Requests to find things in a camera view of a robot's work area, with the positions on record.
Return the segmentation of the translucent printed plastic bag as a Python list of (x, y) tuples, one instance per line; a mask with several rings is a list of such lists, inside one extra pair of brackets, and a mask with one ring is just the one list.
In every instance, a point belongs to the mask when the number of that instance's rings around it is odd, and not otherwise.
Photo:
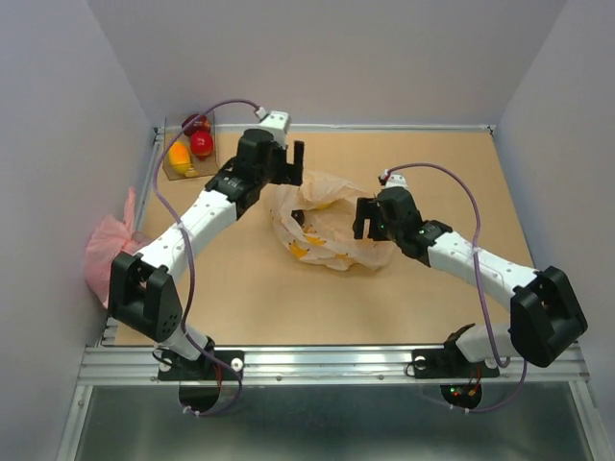
[[(306, 171), (300, 186), (275, 185), (266, 203), (274, 233), (298, 261), (336, 271), (346, 271), (355, 264), (379, 270), (390, 261), (394, 245), (354, 239), (357, 199), (366, 195), (346, 179)], [(313, 210), (328, 203), (332, 205), (327, 209)], [(302, 226), (291, 217), (296, 209), (305, 214)]]

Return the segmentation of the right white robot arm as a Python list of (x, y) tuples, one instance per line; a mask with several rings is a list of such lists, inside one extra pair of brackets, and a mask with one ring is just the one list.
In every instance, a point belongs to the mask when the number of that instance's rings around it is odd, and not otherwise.
[(562, 270), (539, 271), (473, 246), (450, 226), (423, 219), (404, 187), (358, 199), (353, 232), (357, 239), (394, 243), (406, 257), (467, 282), (507, 310), (503, 324), (473, 325), (453, 334), (442, 363), (454, 375), (496, 355), (546, 368), (588, 328)]

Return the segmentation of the bright red round fruit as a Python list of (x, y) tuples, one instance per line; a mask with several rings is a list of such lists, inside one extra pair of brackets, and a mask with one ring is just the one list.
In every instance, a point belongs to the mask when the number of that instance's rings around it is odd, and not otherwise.
[(214, 150), (214, 140), (211, 134), (205, 131), (195, 132), (190, 137), (190, 150), (198, 159), (210, 156)]

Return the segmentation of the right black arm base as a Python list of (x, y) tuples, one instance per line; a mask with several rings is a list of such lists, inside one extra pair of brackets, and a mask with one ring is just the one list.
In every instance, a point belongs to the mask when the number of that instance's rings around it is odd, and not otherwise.
[(451, 333), (439, 348), (413, 350), (411, 359), (406, 364), (404, 374), (417, 379), (498, 377), (497, 367), (489, 368), (484, 361), (469, 362), (455, 344), (462, 333), (474, 324), (466, 325)]

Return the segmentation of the dark red apple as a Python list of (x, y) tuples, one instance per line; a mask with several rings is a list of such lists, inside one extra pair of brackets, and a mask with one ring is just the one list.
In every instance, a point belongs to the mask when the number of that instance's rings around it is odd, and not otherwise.
[(191, 137), (195, 133), (210, 133), (211, 124), (206, 115), (199, 113), (190, 114), (182, 123), (183, 134)]

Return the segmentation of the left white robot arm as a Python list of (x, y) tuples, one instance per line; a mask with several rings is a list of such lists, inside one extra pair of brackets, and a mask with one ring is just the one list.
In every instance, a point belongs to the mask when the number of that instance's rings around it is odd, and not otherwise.
[(176, 283), (195, 273), (195, 257), (255, 204), (268, 184), (303, 182), (305, 144), (287, 145), (284, 134), (244, 132), (234, 157), (206, 183), (194, 204), (161, 236), (135, 255), (120, 253), (111, 264), (109, 313), (181, 357), (191, 377), (207, 376), (213, 354), (207, 337), (187, 324)]

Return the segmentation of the yellow fruit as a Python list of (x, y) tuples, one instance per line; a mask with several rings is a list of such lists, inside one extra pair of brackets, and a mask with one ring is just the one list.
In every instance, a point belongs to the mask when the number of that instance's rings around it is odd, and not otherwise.
[(169, 146), (167, 157), (169, 165), (179, 175), (186, 176), (192, 168), (190, 152), (181, 141), (175, 141)]

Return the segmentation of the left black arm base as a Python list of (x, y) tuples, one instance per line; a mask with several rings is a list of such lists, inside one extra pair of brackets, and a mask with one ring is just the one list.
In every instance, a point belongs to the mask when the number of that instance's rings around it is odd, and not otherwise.
[(158, 362), (158, 380), (160, 381), (218, 381), (234, 380), (234, 373), (243, 374), (245, 353), (242, 350), (217, 349), (211, 338), (206, 343), (205, 350), (224, 362), (222, 367), (209, 358), (199, 355), (196, 360), (188, 360), (168, 348), (155, 347), (153, 358)]

